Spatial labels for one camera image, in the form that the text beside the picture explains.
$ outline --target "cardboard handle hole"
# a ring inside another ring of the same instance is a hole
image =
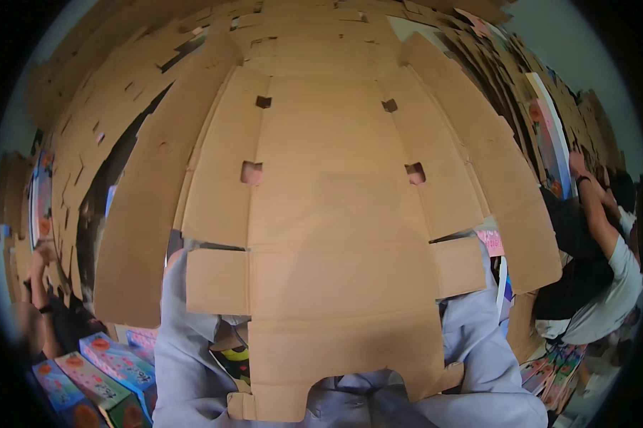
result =
[[[426,183],[426,174],[423,172],[423,167],[421,162],[416,164],[405,165],[405,171],[407,172],[407,177],[409,177],[409,182],[414,185]]]
[[[241,183],[255,187],[262,184],[262,162],[254,163],[247,160],[241,165]]]

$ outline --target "hand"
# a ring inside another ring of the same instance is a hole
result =
[[[52,250],[46,245],[39,245],[34,249],[34,253],[31,256],[32,273],[43,273],[46,266],[53,260],[55,260],[55,254],[53,254]]]
[[[604,185],[609,187],[609,170],[607,167],[602,167],[602,180],[604,180]]]
[[[581,152],[572,151],[569,153],[569,170],[574,179],[588,172],[585,168],[585,158],[583,158]]]

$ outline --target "cardboard flap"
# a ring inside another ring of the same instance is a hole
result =
[[[478,196],[456,149],[456,136],[420,82],[401,67],[381,84],[386,99],[395,100],[397,109],[391,117],[402,138],[408,163],[419,162],[423,167],[426,181],[417,188],[430,239],[483,223]]]
[[[226,395],[229,417],[232,419],[257,420],[255,397],[247,392],[230,392]]]
[[[486,287],[477,237],[459,238],[430,244],[436,262],[437,299],[463,295]]]
[[[198,248],[186,267],[186,310],[249,315],[248,253]]]
[[[260,421],[301,421],[312,385],[354,372],[395,370],[411,401],[440,392],[435,389],[444,356],[435,304],[322,322],[251,321],[248,330],[251,386]],[[406,349],[419,352],[406,355]]]
[[[160,324],[162,260],[186,164],[217,91],[241,60],[228,34],[208,35],[139,132],[98,252],[94,310],[100,320]],[[143,284],[142,292],[129,284]]]
[[[559,249],[540,195],[495,220],[515,295],[559,281],[562,277]]]
[[[422,35],[413,34],[403,44],[400,60],[419,74],[469,150],[499,226],[514,291],[534,290],[557,281],[561,264],[549,216],[535,176],[505,119],[497,115],[459,65]]]
[[[247,246],[250,186],[241,182],[243,162],[254,162],[269,76],[237,67],[215,109],[202,143],[186,201],[185,237]]]

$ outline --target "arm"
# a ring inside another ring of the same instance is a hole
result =
[[[481,254],[486,289],[449,300],[443,315],[446,364],[464,363],[461,393],[415,405],[440,428],[545,428],[545,406],[521,387],[519,363],[497,325],[497,284],[483,244]]]
[[[593,176],[588,175],[590,177],[592,183],[595,185],[595,191],[597,194],[600,196],[600,200],[602,201],[602,205],[604,205],[605,209],[612,215],[614,218],[617,220],[621,220],[621,211],[618,210],[618,204],[616,198],[614,198],[614,193],[612,193],[612,188],[609,186],[609,173],[607,171],[607,167],[601,167],[602,168],[602,180],[604,183],[604,186],[607,187],[607,190],[602,189],[602,185],[600,184],[600,181],[595,179]]]
[[[588,220],[590,234],[600,245],[602,253],[607,259],[610,259],[614,253],[614,248],[616,248],[619,235],[607,220],[600,195],[595,189],[597,180],[586,170],[583,155],[577,151],[571,152],[569,156],[569,168],[574,179],[578,179],[581,176],[588,177],[587,180],[584,179],[579,183],[578,193]]]
[[[204,427],[219,418],[223,424],[218,426],[223,427],[232,423],[226,415],[226,395],[237,388],[208,351],[219,318],[186,312],[186,266],[186,250],[173,254],[163,279],[153,426]]]
[[[46,294],[46,288],[43,286],[42,279],[43,271],[50,262],[50,250],[44,246],[40,246],[34,250],[29,276],[31,278],[31,303],[37,309],[41,309],[48,304],[48,295]],[[58,340],[55,337],[52,313],[43,314],[43,324],[45,327],[43,354],[49,359],[63,355],[60,343],[58,343]]]

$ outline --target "cardboard sheet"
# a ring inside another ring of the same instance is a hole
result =
[[[514,292],[535,290],[562,274],[554,231],[533,172],[504,118],[446,57],[420,34],[404,43],[411,64],[438,99],[471,153],[473,166],[497,220]]]
[[[438,115],[406,68],[379,84],[237,67],[202,143],[182,230],[246,249],[196,249],[187,268],[189,311],[252,316],[252,395],[231,397],[233,417],[300,421],[314,383],[380,367],[403,376],[412,400],[438,391],[442,343],[421,340],[441,337],[434,300],[485,287],[482,266],[461,272],[480,265],[478,240],[428,244],[482,223]],[[262,164],[258,186],[241,182],[244,161]],[[408,179],[414,162],[423,185]],[[377,353],[386,342],[399,346]]]
[[[241,61],[228,34],[208,40],[139,130],[118,184],[96,267],[94,309],[103,321],[160,323],[162,260],[186,164],[219,87]]]

